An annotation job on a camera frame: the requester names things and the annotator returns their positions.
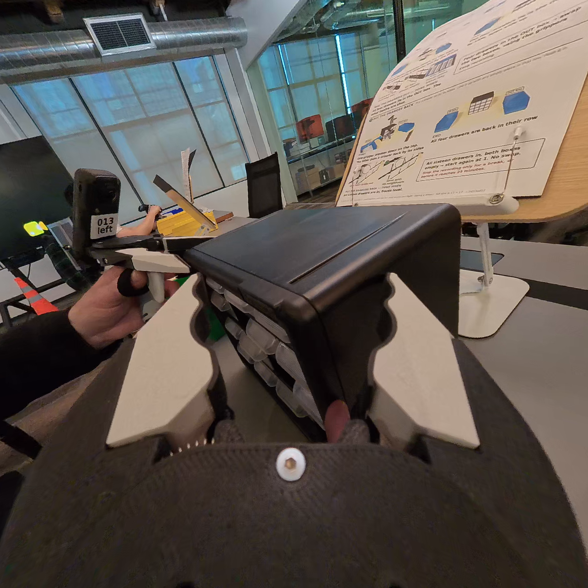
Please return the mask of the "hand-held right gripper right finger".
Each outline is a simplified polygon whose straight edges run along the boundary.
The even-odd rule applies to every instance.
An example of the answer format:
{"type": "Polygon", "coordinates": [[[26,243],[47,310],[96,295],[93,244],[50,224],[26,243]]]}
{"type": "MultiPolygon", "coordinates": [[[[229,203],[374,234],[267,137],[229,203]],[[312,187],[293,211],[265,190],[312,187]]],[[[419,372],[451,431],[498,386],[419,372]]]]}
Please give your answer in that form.
{"type": "Polygon", "coordinates": [[[386,309],[395,319],[392,338],[373,361],[368,416],[381,445],[407,450],[428,436],[468,449],[480,445],[454,338],[395,273],[386,309]]]}

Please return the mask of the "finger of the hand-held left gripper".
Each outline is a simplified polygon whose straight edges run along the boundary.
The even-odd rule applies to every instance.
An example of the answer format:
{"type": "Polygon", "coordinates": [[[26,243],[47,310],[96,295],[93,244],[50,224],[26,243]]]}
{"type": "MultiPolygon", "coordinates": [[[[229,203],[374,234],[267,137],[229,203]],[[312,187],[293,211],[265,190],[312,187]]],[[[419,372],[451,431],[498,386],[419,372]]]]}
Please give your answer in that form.
{"type": "Polygon", "coordinates": [[[132,267],[145,272],[191,273],[183,260],[189,249],[203,243],[201,236],[134,236],[130,239],[132,267]]]}

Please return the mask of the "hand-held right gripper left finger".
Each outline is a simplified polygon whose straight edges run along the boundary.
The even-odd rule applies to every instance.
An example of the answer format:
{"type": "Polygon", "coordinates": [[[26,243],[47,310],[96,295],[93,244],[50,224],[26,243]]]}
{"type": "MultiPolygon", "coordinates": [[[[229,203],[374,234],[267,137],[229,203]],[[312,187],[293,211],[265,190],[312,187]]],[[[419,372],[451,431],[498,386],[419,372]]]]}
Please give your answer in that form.
{"type": "Polygon", "coordinates": [[[172,452],[213,442],[232,416],[215,352],[207,345],[206,286],[196,273],[134,339],[106,445],[163,437],[172,452]]]}

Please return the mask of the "green plastic bin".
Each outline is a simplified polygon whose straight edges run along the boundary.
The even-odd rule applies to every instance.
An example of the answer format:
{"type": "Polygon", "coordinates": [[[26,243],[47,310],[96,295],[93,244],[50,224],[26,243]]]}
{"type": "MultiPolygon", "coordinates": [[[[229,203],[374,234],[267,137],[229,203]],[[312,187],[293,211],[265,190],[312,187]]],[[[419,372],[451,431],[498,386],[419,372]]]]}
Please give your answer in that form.
{"type": "Polygon", "coordinates": [[[175,294],[179,295],[179,301],[173,298],[172,302],[187,344],[210,347],[222,338],[224,327],[213,309],[205,278],[201,274],[179,275],[169,282],[177,284],[175,294]]]}

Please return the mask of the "row of clear cabinet drawers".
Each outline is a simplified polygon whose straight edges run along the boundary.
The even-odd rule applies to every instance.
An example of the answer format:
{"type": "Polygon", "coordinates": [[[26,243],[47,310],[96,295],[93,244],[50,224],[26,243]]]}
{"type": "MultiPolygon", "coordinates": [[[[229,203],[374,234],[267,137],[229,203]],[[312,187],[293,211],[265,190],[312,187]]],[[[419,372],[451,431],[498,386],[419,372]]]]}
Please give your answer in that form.
{"type": "Polygon", "coordinates": [[[286,331],[211,277],[205,277],[212,312],[240,360],[311,440],[324,440],[325,427],[307,388],[286,331]]]}

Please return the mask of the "black drawer cabinet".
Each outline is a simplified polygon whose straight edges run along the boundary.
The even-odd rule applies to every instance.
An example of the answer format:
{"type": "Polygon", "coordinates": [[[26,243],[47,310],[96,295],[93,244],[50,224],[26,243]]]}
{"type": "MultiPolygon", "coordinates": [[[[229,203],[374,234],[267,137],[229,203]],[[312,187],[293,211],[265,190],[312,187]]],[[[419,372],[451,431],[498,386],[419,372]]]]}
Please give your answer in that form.
{"type": "Polygon", "coordinates": [[[182,258],[283,328],[321,416],[343,401],[364,419],[400,322],[388,274],[458,334],[460,227],[448,204],[281,210],[182,258]]]}

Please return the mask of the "person's left hand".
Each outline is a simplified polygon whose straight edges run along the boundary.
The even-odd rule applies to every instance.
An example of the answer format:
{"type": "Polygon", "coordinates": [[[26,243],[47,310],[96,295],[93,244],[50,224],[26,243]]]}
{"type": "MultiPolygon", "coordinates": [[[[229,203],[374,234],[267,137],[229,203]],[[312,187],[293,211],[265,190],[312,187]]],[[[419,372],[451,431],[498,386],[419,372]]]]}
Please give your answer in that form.
{"type": "Polygon", "coordinates": [[[145,324],[139,298],[119,293],[119,277],[125,271],[119,266],[106,269],[68,313],[74,330],[93,349],[105,349],[145,324]]]}

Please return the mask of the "person's right hand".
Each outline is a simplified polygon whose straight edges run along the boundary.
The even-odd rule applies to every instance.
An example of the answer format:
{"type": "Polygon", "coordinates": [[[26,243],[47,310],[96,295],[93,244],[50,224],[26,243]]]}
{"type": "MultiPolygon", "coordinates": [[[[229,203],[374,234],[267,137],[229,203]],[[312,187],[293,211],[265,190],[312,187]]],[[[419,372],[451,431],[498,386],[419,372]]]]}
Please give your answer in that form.
{"type": "Polygon", "coordinates": [[[327,408],[324,427],[328,443],[336,443],[350,421],[347,404],[342,400],[333,401],[327,408]]]}

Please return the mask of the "yellow plastic bin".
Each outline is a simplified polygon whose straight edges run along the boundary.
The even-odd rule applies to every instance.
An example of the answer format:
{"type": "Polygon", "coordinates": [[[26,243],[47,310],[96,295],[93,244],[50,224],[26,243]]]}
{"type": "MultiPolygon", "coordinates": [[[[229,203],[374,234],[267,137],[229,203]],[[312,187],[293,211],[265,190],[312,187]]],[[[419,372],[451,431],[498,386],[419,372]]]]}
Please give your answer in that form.
{"type": "Polygon", "coordinates": [[[156,221],[156,229],[166,237],[206,236],[218,230],[214,214],[210,210],[200,211],[200,217],[194,218],[189,212],[180,210],[166,215],[156,221]]]}

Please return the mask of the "tan tilted board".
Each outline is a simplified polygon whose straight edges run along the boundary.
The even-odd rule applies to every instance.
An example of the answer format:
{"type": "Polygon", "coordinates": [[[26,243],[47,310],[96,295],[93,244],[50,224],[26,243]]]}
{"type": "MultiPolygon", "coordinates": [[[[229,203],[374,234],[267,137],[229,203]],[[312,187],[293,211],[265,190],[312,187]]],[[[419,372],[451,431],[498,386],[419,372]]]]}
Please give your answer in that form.
{"type": "Polygon", "coordinates": [[[159,175],[156,175],[153,179],[153,184],[158,187],[166,196],[172,200],[177,206],[182,208],[194,221],[200,226],[204,226],[208,231],[214,231],[217,229],[217,225],[210,218],[206,217],[199,209],[197,209],[190,201],[182,196],[176,189],[167,183],[159,175]]]}

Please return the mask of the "black monitor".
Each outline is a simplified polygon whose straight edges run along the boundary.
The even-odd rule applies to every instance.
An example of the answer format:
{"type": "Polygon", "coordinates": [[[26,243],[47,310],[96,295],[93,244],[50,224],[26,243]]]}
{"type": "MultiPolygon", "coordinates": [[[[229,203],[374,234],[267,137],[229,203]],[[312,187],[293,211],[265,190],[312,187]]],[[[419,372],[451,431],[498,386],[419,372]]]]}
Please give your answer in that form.
{"type": "Polygon", "coordinates": [[[69,217],[64,191],[72,177],[43,136],[1,145],[1,259],[37,246],[24,228],[69,217]]]}

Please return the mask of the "orange traffic cone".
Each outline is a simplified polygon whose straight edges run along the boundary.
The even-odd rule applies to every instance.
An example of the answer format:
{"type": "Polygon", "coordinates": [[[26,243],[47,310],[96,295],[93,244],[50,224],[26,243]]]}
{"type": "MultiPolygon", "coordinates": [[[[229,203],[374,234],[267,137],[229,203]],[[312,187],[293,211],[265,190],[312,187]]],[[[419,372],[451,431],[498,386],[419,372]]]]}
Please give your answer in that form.
{"type": "Polygon", "coordinates": [[[29,307],[33,312],[40,316],[47,313],[58,312],[59,309],[38,293],[29,283],[20,277],[14,278],[25,299],[28,301],[29,307]]]}

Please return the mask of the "black office chair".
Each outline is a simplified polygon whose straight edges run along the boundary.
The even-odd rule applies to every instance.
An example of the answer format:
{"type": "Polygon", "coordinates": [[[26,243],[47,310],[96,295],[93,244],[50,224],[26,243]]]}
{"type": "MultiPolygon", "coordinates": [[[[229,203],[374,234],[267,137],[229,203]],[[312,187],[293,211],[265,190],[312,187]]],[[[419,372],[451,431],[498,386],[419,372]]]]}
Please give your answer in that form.
{"type": "Polygon", "coordinates": [[[249,217],[261,219],[283,210],[277,152],[245,164],[249,217]]]}

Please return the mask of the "white ceiling vent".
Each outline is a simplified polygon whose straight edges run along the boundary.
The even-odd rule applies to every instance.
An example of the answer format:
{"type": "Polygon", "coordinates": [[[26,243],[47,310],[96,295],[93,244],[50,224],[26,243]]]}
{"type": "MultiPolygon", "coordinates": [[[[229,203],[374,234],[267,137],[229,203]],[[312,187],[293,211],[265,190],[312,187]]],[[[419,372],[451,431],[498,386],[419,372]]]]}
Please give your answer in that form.
{"type": "Polygon", "coordinates": [[[156,49],[148,24],[141,13],[89,17],[83,21],[101,57],[156,49]]]}

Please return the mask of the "orange 3D printer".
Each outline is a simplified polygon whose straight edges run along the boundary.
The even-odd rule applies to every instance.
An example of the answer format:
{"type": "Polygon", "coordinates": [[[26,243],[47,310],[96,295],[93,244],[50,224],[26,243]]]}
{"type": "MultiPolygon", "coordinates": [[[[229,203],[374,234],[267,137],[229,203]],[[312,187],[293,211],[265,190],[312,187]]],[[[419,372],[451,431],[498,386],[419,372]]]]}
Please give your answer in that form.
{"type": "Polygon", "coordinates": [[[350,114],[335,117],[325,123],[327,142],[340,141],[356,135],[354,118],[350,114]]]}
{"type": "Polygon", "coordinates": [[[362,121],[369,112],[372,101],[372,98],[364,99],[350,107],[351,116],[356,131],[359,130],[362,121]]]}
{"type": "Polygon", "coordinates": [[[296,122],[296,133],[300,143],[308,143],[324,136],[322,117],[320,114],[305,117],[296,122]]]}

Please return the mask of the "instruction sheet on board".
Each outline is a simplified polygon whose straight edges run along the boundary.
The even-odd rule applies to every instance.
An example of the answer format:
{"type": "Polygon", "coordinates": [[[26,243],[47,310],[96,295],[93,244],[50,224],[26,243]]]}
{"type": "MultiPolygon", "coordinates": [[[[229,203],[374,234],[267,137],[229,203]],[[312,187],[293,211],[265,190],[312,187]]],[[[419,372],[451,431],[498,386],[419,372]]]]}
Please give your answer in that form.
{"type": "MultiPolygon", "coordinates": [[[[356,143],[342,182],[349,171],[355,146],[356,143]]],[[[481,247],[482,271],[460,271],[459,334],[463,337],[481,339],[495,334],[530,289],[521,279],[495,276],[489,224],[550,222],[587,208],[587,76],[542,195],[514,198],[508,208],[506,203],[500,194],[489,199],[489,205],[454,206],[445,203],[459,210],[461,222],[477,225],[481,247]]]]}

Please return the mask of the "laminated instruction sheet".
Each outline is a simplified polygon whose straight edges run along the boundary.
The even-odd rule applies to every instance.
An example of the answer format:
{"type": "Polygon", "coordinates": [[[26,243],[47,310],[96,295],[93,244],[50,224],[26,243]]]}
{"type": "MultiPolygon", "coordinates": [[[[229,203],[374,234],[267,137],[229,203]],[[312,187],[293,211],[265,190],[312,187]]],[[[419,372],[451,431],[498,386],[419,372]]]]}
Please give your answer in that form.
{"type": "Polygon", "coordinates": [[[587,76],[587,1],[488,1],[432,31],[371,102],[338,206],[541,196],[587,76]]]}

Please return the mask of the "silver air duct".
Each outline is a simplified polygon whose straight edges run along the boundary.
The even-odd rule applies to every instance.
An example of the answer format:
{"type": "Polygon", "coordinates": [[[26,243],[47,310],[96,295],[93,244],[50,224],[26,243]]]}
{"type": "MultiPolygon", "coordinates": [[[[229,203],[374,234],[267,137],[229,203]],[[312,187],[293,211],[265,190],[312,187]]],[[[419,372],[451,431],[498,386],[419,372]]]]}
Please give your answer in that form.
{"type": "Polygon", "coordinates": [[[29,75],[84,68],[100,62],[131,61],[136,57],[191,54],[240,48],[247,42],[242,18],[147,22],[156,49],[101,57],[86,27],[62,31],[1,36],[1,75],[29,75]]]}

